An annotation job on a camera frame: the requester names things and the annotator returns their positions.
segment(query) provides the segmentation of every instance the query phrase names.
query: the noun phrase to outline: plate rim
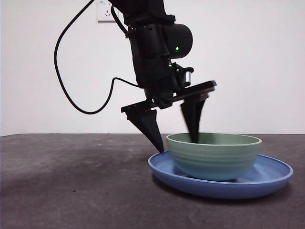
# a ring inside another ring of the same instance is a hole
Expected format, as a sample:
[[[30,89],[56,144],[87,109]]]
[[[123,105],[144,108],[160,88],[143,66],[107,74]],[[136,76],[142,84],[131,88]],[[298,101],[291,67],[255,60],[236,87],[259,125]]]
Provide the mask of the plate rim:
[[[170,153],[169,150],[166,150],[164,151],[163,153]],[[212,181],[212,180],[202,180],[202,179],[196,179],[196,178],[191,178],[191,177],[183,177],[183,176],[180,176],[180,175],[176,175],[176,174],[172,174],[172,173],[168,173],[168,172],[164,172],[164,171],[160,171],[159,169],[157,169],[151,162],[151,160],[154,158],[154,157],[157,157],[158,155],[161,155],[163,153],[157,153],[157,154],[154,154],[154,155],[151,155],[148,159],[148,164],[151,168],[163,173],[163,174],[166,174],[166,175],[169,175],[169,176],[172,176],[172,177],[177,177],[177,178],[180,178],[180,179],[186,179],[186,180],[190,180],[190,181],[196,181],[196,182],[203,182],[203,183],[212,183],[212,184],[225,184],[225,185],[260,185],[260,184],[270,184],[270,183],[275,183],[275,182],[279,182],[279,181],[283,181],[283,180],[286,180],[288,178],[290,178],[294,171],[292,169],[292,167],[290,165],[288,165],[286,162],[284,161],[281,161],[279,159],[276,159],[276,158],[273,158],[271,156],[266,156],[266,155],[261,155],[259,154],[258,156],[262,156],[262,157],[266,157],[268,159],[271,159],[271,160],[274,160],[278,163],[281,163],[283,164],[284,166],[288,167],[289,169],[289,173],[284,176],[284,177],[280,177],[280,178],[277,178],[277,179],[272,179],[272,180],[267,180],[267,181],[256,181],[256,182],[243,182],[243,183],[238,183],[238,182],[223,182],[223,181]]]

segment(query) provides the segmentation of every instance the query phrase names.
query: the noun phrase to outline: bowl rim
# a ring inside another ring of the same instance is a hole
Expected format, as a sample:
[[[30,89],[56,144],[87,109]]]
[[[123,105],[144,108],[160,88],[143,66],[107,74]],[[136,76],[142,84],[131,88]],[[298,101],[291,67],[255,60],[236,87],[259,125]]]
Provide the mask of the bowl rim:
[[[240,135],[240,134],[230,134],[230,133],[213,133],[213,132],[199,132],[199,133],[204,133],[204,134],[214,134],[214,135],[237,135],[237,136],[244,136],[244,137],[249,137],[249,138],[254,138],[257,140],[257,142],[253,143],[246,143],[246,144],[202,144],[202,143],[192,143],[192,142],[183,142],[183,141],[177,141],[170,139],[171,136],[173,135],[181,135],[181,134],[188,134],[188,133],[176,133],[176,134],[170,134],[166,136],[166,139],[168,141],[176,142],[176,143],[181,143],[181,144],[186,144],[186,145],[193,145],[193,146],[252,146],[252,145],[258,145],[262,143],[262,140],[258,137],[250,136],[250,135]]]

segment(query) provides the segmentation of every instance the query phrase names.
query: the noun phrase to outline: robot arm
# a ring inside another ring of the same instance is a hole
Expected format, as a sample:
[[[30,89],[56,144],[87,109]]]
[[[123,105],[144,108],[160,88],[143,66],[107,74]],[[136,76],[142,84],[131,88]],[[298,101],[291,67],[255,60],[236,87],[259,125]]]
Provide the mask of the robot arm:
[[[163,0],[110,0],[124,15],[132,49],[136,81],[144,89],[146,100],[122,107],[131,121],[160,151],[163,142],[156,122],[156,110],[184,100],[182,113],[193,142],[198,142],[199,121],[208,92],[215,81],[193,87],[190,85],[193,68],[183,68],[171,59],[185,57],[193,44],[192,33],[175,16],[167,15]]]

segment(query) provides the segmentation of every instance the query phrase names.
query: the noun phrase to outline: ribbed bowl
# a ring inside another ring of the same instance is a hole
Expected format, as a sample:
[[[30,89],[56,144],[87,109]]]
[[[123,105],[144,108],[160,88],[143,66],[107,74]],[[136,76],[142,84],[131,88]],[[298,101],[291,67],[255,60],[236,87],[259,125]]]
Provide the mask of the ribbed bowl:
[[[199,143],[189,134],[166,137],[175,165],[204,180],[226,181],[246,173],[255,163],[262,140],[235,134],[199,133]]]

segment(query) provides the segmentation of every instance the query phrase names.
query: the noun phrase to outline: blue plate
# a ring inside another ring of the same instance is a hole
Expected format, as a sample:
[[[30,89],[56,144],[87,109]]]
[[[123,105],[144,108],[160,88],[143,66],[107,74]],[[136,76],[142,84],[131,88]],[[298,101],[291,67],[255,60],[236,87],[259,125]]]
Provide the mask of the blue plate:
[[[259,155],[253,167],[237,179],[220,182],[191,178],[175,167],[169,151],[148,159],[154,175],[163,183],[182,192],[202,197],[247,199],[271,194],[285,184],[292,168],[272,157]]]

